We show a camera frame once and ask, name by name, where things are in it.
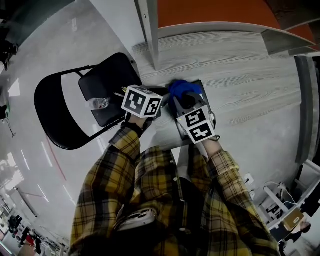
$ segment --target gray wooden surface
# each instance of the gray wooden surface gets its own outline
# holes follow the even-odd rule
[[[203,32],[159,40],[155,71],[146,44],[134,48],[144,85],[165,86],[174,79],[201,80],[219,127],[232,127],[285,107],[298,106],[301,92],[293,57],[268,56],[262,36],[249,32]],[[155,122],[163,149],[185,144],[169,108]]]

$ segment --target hand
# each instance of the hand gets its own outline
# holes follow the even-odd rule
[[[147,120],[147,118],[140,118],[140,117],[132,114],[128,123],[136,124],[137,126],[139,126],[143,130],[146,120]]]

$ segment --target orange wall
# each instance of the orange wall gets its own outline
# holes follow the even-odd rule
[[[307,39],[313,43],[316,43],[314,35],[308,24],[300,25],[295,28],[289,29],[287,32],[297,35],[299,37],[302,37],[304,39]]]
[[[316,51],[319,51],[320,50],[320,47],[319,45],[312,45],[312,46],[309,46],[310,48],[316,50]]]
[[[159,28],[198,22],[280,26],[264,0],[158,0]]]

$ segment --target white floor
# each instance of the white floor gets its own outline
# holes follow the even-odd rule
[[[127,54],[106,21],[88,0],[78,0],[40,26],[11,59],[8,71],[0,76],[8,99],[9,119],[16,136],[0,123],[1,184],[19,187],[38,215],[36,224],[67,239],[71,233],[75,202],[84,178],[102,155],[114,128],[86,146],[67,151],[47,139],[38,119],[34,95],[39,82],[50,74],[96,65],[117,52]],[[75,120],[89,135],[100,129],[79,89],[79,77],[62,78],[66,101]]]
[[[77,0],[39,27],[12,58],[9,70],[0,75],[3,91],[9,90],[9,95],[0,99],[0,105],[9,100],[9,119],[16,133],[12,138],[7,124],[0,123],[1,185],[8,190],[19,187],[21,192],[43,196],[25,197],[38,215],[35,226],[44,226],[67,239],[84,178],[118,128],[78,150],[59,149],[49,142],[42,129],[34,107],[34,93],[48,75],[96,65],[117,52],[127,54],[89,0]],[[84,107],[78,79],[75,74],[63,77],[63,92],[77,123],[92,135],[100,127]],[[234,158],[241,166],[241,174],[247,169],[254,170],[256,182],[249,189],[260,192],[259,200],[265,182],[289,181],[295,174],[300,107],[284,108],[260,118],[259,125],[255,119],[229,130],[219,130],[222,146],[231,153],[237,147]],[[153,132],[150,129],[144,136],[142,150],[148,146]],[[250,157],[246,153],[248,147],[254,152]],[[270,163],[269,159],[278,155],[278,162]],[[285,170],[277,172],[279,165],[286,165]]]

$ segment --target black folding chair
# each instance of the black folding chair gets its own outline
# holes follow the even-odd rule
[[[81,71],[91,70],[86,75]],[[81,79],[79,86],[86,100],[91,98],[110,98],[109,106],[93,110],[92,114],[101,131],[88,136],[76,123],[68,110],[62,90],[61,76],[76,73]],[[126,112],[121,109],[123,98],[114,93],[125,94],[122,87],[142,85],[127,56],[116,53],[99,65],[85,66],[44,78],[34,93],[34,106],[44,132],[59,148],[76,150],[110,130],[125,119]]]

